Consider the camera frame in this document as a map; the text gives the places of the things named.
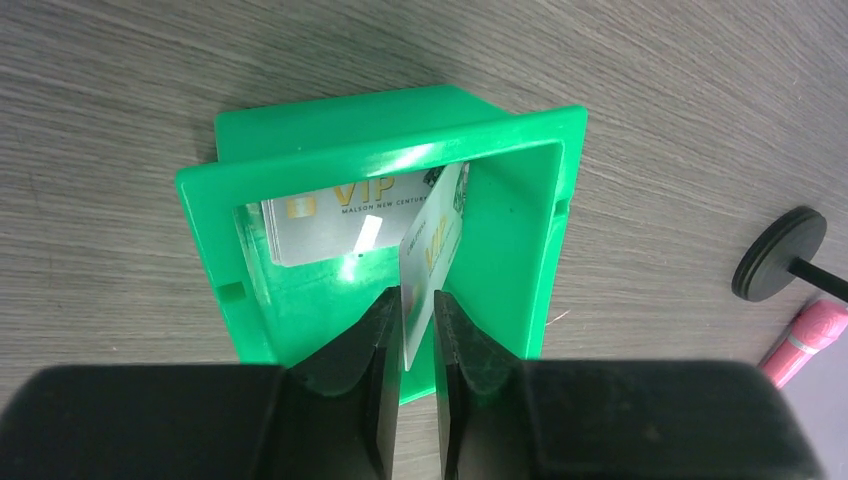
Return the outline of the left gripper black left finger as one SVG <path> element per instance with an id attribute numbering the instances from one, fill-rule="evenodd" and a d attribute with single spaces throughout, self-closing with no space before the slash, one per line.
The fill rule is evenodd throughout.
<path id="1" fill-rule="evenodd" d="M 1 415 L 5 479 L 388 479 L 400 291 L 292 367 L 66 365 Z"/>

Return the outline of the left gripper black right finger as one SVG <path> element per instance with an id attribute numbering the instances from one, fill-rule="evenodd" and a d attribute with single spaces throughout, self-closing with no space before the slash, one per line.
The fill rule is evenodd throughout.
<path id="1" fill-rule="evenodd" d="M 821 479 L 755 367 L 714 360 L 525 360 L 437 292 L 446 479 Z"/>

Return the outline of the silver VIP credit card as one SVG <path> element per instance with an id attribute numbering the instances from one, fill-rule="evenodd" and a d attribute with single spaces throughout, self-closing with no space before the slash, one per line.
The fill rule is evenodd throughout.
<path id="1" fill-rule="evenodd" d="M 445 166 L 399 247 L 404 368 L 410 370 L 462 236 L 468 165 Z"/>

